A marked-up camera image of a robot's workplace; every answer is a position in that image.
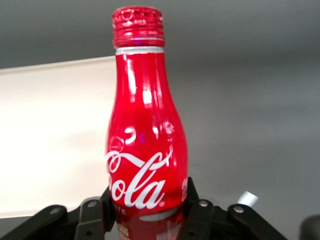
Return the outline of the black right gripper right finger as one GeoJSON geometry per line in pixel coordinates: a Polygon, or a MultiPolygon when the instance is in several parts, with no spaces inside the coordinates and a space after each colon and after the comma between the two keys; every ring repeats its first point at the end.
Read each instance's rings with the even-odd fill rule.
{"type": "Polygon", "coordinates": [[[191,177],[187,183],[186,216],[180,240],[283,240],[284,236],[250,206],[230,205],[223,210],[198,196],[191,177]]]}

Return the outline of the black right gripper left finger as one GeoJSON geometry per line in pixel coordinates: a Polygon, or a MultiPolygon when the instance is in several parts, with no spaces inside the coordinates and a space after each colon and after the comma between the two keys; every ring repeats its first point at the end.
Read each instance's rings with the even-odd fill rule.
{"type": "Polygon", "coordinates": [[[104,240],[116,221],[109,188],[101,196],[85,199],[70,212],[50,205],[30,217],[2,240],[104,240]]]}

